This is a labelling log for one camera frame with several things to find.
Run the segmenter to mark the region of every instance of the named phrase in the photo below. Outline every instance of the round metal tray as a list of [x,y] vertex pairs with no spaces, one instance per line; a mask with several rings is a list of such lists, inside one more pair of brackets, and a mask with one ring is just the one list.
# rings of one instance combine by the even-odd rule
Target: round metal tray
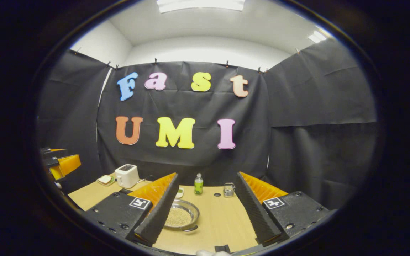
[[183,209],[185,211],[187,211],[189,213],[189,215],[191,215],[191,222],[189,222],[187,225],[184,226],[168,226],[168,225],[164,225],[164,227],[168,227],[168,228],[175,228],[175,229],[181,229],[183,231],[193,231],[195,229],[197,229],[197,225],[195,225],[192,228],[189,229],[184,229],[186,227],[190,227],[193,224],[195,224],[195,222],[197,222],[197,219],[199,218],[200,215],[200,211],[197,208],[197,206],[195,206],[192,203],[189,203],[187,201],[181,200],[181,199],[174,199],[174,202],[172,203],[171,208],[180,208]]

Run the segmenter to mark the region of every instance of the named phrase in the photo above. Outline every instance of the ceiling light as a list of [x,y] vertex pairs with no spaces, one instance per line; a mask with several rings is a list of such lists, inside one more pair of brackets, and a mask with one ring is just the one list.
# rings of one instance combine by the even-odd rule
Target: ceiling light
[[159,11],[165,13],[189,8],[221,8],[242,11],[245,0],[157,0]]
[[310,36],[308,36],[308,38],[309,38],[309,40],[311,40],[311,41],[313,41],[313,42],[315,42],[315,43],[318,43],[318,42],[320,42],[321,40],[319,39],[319,38],[317,38],[315,35],[310,35]]
[[314,35],[315,35],[317,38],[319,38],[321,41],[324,41],[325,39],[327,39],[323,34],[317,32],[317,31],[314,31]]

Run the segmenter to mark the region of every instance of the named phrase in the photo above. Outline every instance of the blue foam letter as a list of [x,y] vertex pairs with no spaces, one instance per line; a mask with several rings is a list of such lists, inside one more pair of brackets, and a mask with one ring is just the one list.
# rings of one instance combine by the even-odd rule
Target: blue foam letter
[[132,95],[134,95],[134,92],[131,91],[130,89],[135,88],[134,79],[137,77],[138,77],[138,74],[135,72],[132,72],[129,76],[126,76],[125,78],[117,82],[121,90],[121,101],[125,101],[129,99],[130,97],[132,97]]

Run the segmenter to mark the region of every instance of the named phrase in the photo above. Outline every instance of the foam letter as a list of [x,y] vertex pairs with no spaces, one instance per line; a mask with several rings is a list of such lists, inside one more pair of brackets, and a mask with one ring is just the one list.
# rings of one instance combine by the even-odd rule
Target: foam letter
[[218,124],[221,126],[221,142],[218,144],[218,149],[234,149],[235,143],[232,141],[232,126],[235,120],[220,119]]
[[197,72],[192,76],[191,88],[196,92],[206,92],[211,88],[211,75],[210,73]]
[[132,136],[126,137],[126,123],[129,121],[127,117],[117,117],[117,140],[121,144],[132,145],[137,143],[140,135],[140,123],[143,122],[143,118],[133,117],[131,121],[133,123]]
[[231,78],[231,82],[234,83],[234,94],[238,97],[248,96],[248,91],[243,89],[244,84],[248,84],[248,80],[243,79],[243,76],[238,75]]
[[151,79],[145,82],[145,87],[147,89],[156,89],[161,91],[165,88],[165,80],[167,80],[167,75],[164,73],[153,73],[149,75]]
[[126,76],[125,78],[121,79],[120,81],[117,82],[117,84],[120,86],[121,90],[121,101],[125,101],[132,97],[134,95],[134,92],[131,91],[130,89],[135,88],[135,78],[138,77],[138,74],[135,72],[132,72],[129,76]]
[[156,142],[158,147],[167,147],[169,144],[166,141],[166,137],[169,139],[171,147],[174,147],[178,141],[178,147],[181,149],[193,149],[194,143],[192,143],[192,126],[195,124],[195,120],[192,118],[183,118],[179,125],[175,129],[174,124],[170,118],[162,117],[158,118],[159,123],[159,139]]

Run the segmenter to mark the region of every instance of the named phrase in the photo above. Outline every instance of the white wall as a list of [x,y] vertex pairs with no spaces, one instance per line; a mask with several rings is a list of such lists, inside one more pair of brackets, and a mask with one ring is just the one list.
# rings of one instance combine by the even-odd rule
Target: white wall
[[99,24],[71,47],[103,63],[111,61],[113,67],[124,66],[131,48],[131,42],[110,21]]
[[132,48],[124,66],[142,63],[191,61],[226,63],[262,71],[291,54],[273,47],[224,37],[192,36],[158,40]]

